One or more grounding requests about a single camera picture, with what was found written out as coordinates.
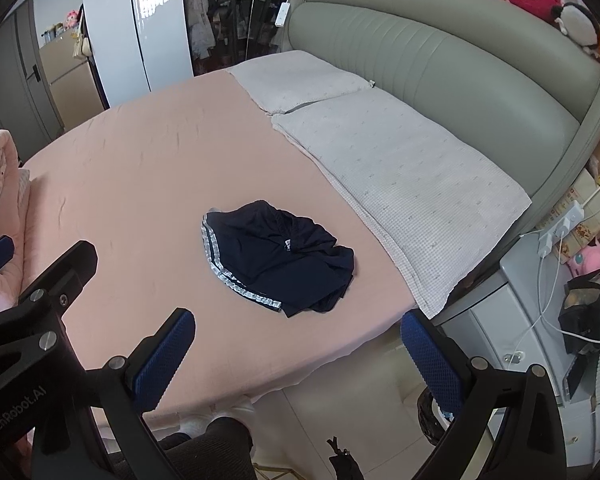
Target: green leather headboard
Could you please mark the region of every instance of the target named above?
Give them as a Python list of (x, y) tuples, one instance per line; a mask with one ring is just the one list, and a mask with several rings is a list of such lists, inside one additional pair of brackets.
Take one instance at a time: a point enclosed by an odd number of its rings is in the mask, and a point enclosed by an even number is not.
[(290, 0), (283, 50), (365, 79), (484, 153), (547, 213), (600, 137), (600, 63), (503, 0)]

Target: clothing tag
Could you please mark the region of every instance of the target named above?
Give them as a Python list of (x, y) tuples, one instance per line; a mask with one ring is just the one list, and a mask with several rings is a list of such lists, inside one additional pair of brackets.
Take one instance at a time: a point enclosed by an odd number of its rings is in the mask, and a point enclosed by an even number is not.
[(289, 7), (291, 4), (289, 2), (282, 2), (280, 4), (280, 10), (278, 11), (278, 16), (276, 18), (276, 27), (284, 27), (286, 21), (286, 14), (289, 12)]

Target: floor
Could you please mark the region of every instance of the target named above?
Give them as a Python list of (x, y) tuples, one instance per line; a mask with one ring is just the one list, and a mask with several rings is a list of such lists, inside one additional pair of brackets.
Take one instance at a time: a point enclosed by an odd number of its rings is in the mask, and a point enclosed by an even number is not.
[(366, 480), (410, 479), (434, 449), (416, 411), (403, 403), (423, 388), (395, 326), (300, 384), (258, 400), (254, 462), (291, 466), (306, 480), (332, 480), (326, 441), (335, 435)]

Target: mattress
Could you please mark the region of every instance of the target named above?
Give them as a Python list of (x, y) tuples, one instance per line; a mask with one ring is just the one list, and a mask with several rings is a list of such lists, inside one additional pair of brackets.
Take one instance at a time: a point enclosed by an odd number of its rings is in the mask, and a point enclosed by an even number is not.
[[(112, 108), (25, 167), (23, 286), (77, 240), (98, 252), (96, 275), (63, 318), (85, 368), (128, 355), (178, 306), (196, 317), (195, 341), (154, 420), (298, 383), (414, 307), (382, 245), (227, 72)], [(354, 279), (331, 312), (288, 319), (213, 275), (203, 215), (254, 200), (308, 216), (353, 248)]]

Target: white power strip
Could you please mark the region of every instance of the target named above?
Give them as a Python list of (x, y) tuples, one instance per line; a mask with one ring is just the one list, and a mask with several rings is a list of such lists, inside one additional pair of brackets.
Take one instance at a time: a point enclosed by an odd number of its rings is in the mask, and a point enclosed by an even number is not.
[(541, 258), (546, 257), (551, 252), (554, 244), (568, 235), (583, 220), (584, 208), (576, 200), (567, 211), (542, 230), (538, 238), (538, 256)]

